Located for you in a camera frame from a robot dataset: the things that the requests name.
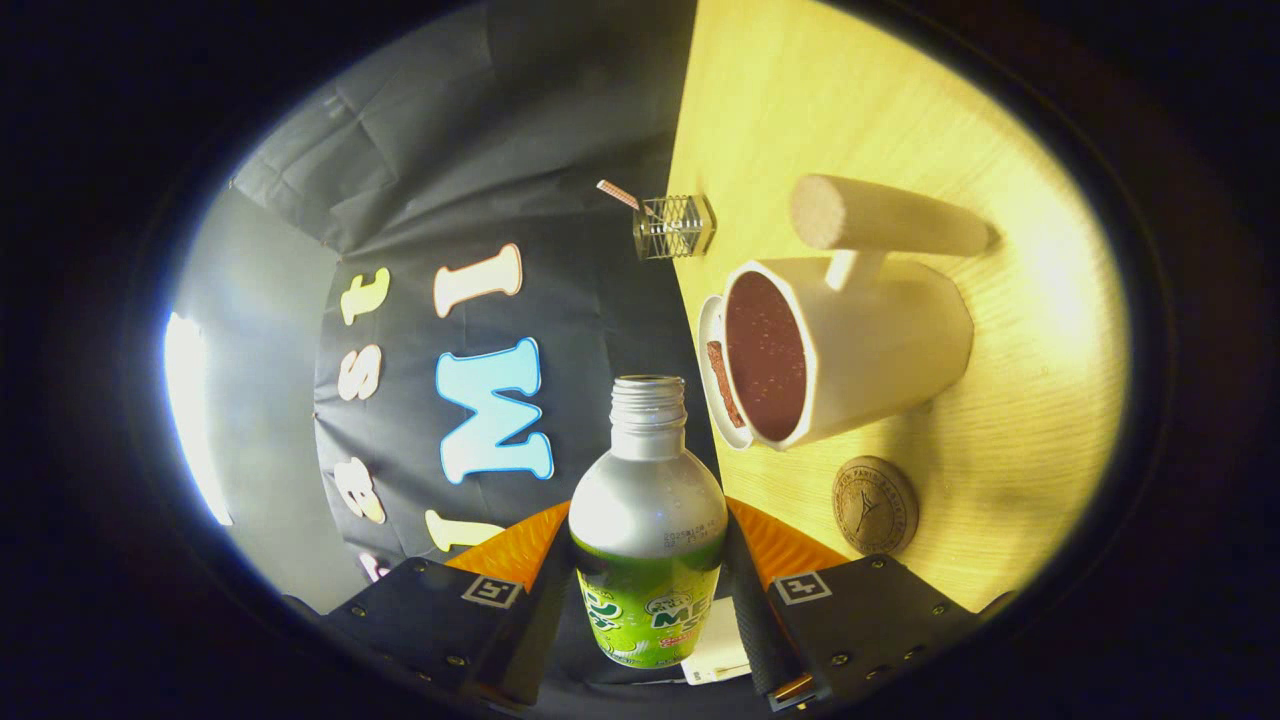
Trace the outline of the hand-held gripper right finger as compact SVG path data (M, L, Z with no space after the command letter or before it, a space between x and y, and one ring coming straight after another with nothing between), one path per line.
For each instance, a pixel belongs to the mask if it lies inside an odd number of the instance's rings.
M728 498L724 564L755 692L776 714L847 708L979 626L899 560L851 560Z

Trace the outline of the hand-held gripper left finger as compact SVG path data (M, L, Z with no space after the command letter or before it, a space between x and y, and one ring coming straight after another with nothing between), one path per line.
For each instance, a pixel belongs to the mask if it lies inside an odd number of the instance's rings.
M538 702L573 573L568 514L557 503L445 562L404 560L329 612L294 609L397 685L480 714L522 712Z

